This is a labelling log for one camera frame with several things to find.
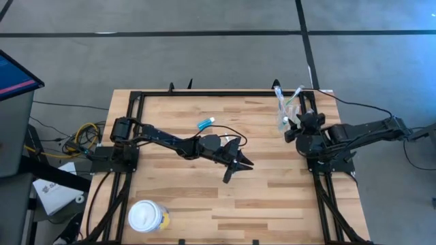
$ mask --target gray floor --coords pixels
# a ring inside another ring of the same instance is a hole
[[[434,1],[303,0],[310,31],[436,29]],[[14,0],[0,32],[299,30],[293,0]],[[386,108],[410,127],[436,122],[436,36],[312,36],[321,88]],[[35,99],[108,107],[116,88],[285,88],[310,86],[301,36],[3,38],[0,48],[46,82]],[[385,114],[339,104],[343,122]],[[32,116],[71,133],[103,111],[34,104]],[[37,127],[44,139],[58,137]],[[56,148],[55,144],[47,147]],[[429,142],[408,144],[412,161],[436,168]],[[381,244],[434,244],[436,171],[414,169],[400,142],[364,147],[355,158],[371,238]],[[38,244],[60,228],[44,224]]]

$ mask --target yellow label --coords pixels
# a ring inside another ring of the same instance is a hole
[[[170,214],[168,213],[163,213],[162,214],[162,222],[159,225],[159,229],[163,230],[166,227],[168,227],[168,225],[170,224]]]

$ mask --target computer screen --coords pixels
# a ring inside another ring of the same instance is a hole
[[[0,51],[0,101],[42,86],[41,80]]]

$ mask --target butcher block tabletop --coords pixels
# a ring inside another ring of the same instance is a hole
[[[318,112],[326,115],[326,125],[340,123],[336,101],[314,93]],[[130,90],[114,91],[104,146],[112,145],[110,132],[115,119],[126,115],[129,94]],[[226,168],[221,164],[206,159],[184,160],[156,144],[141,147],[126,216],[133,204],[148,199],[167,207],[171,221],[166,230],[139,233],[126,218],[122,243],[177,244],[184,239],[186,244],[252,244],[253,240],[260,244],[323,244],[313,176],[305,159],[296,152],[295,143],[285,143],[277,129],[276,97],[146,97],[141,120],[186,138],[198,132],[196,125],[200,121],[210,117],[215,118],[214,125],[229,126],[248,138],[241,149],[254,162],[254,170],[237,172],[224,184]],[[202,135],[210,133],[232,132],[207,128]],[[89,197],[94,196],[104,175],[93,177]],[[113,177],[114,174],[108,176],[97,194],[90,230],[108,208]],[[357,234],[368,240],[356,183],[342,173],[335,173],[332,178],[339,210]],[[91,198],[87,201],[82,234],[86,234],[90,202]],[[332,216],[327,213],[335,240]],[[115,238],[118,217],[117,211],[110,240]]]

